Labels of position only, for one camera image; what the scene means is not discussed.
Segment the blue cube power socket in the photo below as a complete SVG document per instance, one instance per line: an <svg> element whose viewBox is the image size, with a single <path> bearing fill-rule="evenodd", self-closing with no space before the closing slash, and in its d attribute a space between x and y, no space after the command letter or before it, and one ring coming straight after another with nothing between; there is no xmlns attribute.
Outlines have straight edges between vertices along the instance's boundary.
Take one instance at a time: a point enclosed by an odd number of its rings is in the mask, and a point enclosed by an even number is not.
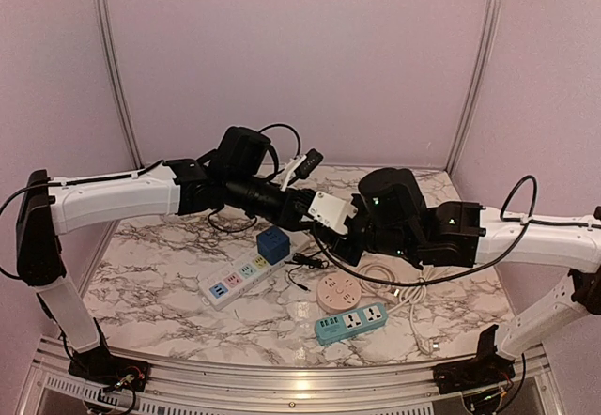
<svg viewBox="0 0 601 415"><path fill-rule="evenodd" d="M270 264L275 265L289 256L290 237L277 226L272 226L256 236L258 253Z"/></svg>

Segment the black power adapter with cable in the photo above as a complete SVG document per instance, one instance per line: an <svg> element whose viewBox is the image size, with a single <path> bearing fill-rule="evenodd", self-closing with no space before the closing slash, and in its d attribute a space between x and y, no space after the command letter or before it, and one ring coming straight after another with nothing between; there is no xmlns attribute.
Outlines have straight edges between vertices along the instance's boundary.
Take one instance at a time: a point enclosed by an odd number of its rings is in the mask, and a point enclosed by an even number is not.
<svg viewBox="0 0 601 415"><path fill-rule="evenodd" d="M308 292L308 286L297 282L293 277L293 273L300 269L326 269L330 265L330 262L327 259L320 258L320 256L321 252L311 254L294 253L292 258L285 262L291 266L291 269L286 272L287 281L298 289Z"/></svg>

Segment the white multicolour power strip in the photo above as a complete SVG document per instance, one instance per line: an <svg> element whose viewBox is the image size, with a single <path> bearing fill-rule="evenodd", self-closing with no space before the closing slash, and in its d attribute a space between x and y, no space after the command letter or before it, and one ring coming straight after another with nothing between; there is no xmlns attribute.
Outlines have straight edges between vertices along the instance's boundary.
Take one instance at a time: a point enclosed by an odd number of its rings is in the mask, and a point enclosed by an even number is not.
<svg viewBox="0 0 601 415"><path fill-rule="evenodd" d="M310 238L304 233L288 233L290 254L271 265L256 247L246 247L232 258L220 259L201 266L197 274L199 292L215 310L222 310L237 298L271 276L290 261L293 253L304 250Z"/></svg>

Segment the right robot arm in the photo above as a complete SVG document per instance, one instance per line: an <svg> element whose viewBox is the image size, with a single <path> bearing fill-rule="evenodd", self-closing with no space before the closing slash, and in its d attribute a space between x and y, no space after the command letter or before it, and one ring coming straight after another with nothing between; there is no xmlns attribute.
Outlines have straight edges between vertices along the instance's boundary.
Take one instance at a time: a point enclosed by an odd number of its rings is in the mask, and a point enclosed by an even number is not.
<svg viewBox="0 0 601 415"><path fill-rule="evenodd" d="M355 266L365 252L400 257L415 268L457 266L462 275L502 262L565 267L560 282L511 321L481 334L465 376L484 385L554 331L600 313L600 215L536 218L504 207L449 201L428 207L409 169L363 177L341 226L325 237L334 256Z"/></svg>

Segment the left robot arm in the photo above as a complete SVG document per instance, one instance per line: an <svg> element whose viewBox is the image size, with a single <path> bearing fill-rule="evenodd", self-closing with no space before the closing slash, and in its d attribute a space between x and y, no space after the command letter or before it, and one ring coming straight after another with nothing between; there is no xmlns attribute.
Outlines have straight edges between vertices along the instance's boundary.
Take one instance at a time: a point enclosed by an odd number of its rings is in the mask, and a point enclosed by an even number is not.
<svg viewBox="0 0 601 415"><path fill-rule="evenodd" d="M101 328L78 296L62 260L60 236L97 223L146 215L186 216L237 208L287 231L309 226L314 192L294 188L322 162L312 148L287 167L258 174L277 153L263 131L230 127L217 148L198 159L156 161L128 173L51 178L33 172L8 200L22 200L16 222L16 270L7 277L33 288L42 308L83 355L81 365L99 382L112 381L118 361Z"/></svg>

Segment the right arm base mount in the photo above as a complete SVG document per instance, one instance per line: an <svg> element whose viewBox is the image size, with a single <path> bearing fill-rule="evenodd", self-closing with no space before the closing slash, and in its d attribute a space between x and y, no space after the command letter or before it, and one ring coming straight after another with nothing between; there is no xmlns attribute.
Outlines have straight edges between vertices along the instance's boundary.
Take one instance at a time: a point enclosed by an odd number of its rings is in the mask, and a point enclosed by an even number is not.
<svg viewBox="0 0 601 415"><path fill-rule="evenodd" d="M493 325L480 333L475 356L471 359L449 361L433 367L433 378L440 394L477 389L515 377L515 361L498 353L495 344L498 328L498 325Z"/></svg>

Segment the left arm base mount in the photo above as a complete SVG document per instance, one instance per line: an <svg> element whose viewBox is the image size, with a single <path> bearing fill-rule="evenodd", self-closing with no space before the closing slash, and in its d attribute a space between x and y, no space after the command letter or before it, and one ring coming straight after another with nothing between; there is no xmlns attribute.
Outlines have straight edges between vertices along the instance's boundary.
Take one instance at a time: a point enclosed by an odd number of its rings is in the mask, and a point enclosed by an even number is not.
<svg viewBox="0 0 601 415"><path fill-rule="evenodd" d="M147 361L114 355L106 342L106 338L96 319L94 319L100 335L100 344L84 353L75 349L68 351L70 360L69 373L73 376L115 388L118 381L128 375L133 376L131 385L136 392L146 387L150 365Z"/></svg>

